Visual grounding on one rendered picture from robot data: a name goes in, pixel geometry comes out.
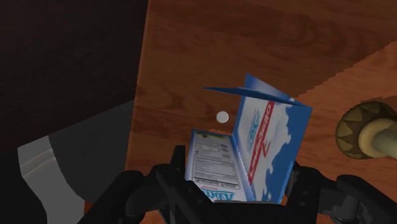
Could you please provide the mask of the olive patterned round vase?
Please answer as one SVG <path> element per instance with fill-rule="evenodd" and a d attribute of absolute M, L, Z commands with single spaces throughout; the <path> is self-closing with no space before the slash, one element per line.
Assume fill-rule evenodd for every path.
<path fill-rule="evenodd" d="M 397 113 L 379 101 L 358 104 L 341 117 L 335 140 L 351 158 L 397 160 Z"/>

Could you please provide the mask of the blue and white carton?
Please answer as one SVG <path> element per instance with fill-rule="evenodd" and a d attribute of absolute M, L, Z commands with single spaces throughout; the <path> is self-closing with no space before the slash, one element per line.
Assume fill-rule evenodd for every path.
<path fill-rule="evenodd" d="M 280 203 L 312 109 L 248 74 L 230 135 L 192 130 L 185 179 L 211 201 Z"/>

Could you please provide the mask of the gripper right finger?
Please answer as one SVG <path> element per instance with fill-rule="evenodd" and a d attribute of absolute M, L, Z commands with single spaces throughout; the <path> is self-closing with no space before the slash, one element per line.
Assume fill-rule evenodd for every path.
<path fill-rule="evenodd" d="M 287 223 L 317 224 L 323 214 L 334 224 L 397 224 L 397 202 L 364 179 L 343 174 L 334 181 L 296 162 L 290 169 Z"/>

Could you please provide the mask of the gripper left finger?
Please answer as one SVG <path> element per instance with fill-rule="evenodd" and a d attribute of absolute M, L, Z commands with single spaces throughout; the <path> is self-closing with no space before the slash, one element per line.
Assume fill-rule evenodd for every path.
<path fill-rule="evenodd" d="M 224 216 L 192 181 L 184 179 L 185 146 L 174 148 L 168 164 L 144 176 L 123 171 L 77 224 L 140 224 L 149 211 L 169 214 L 165 224 L 224 224 Z"/>

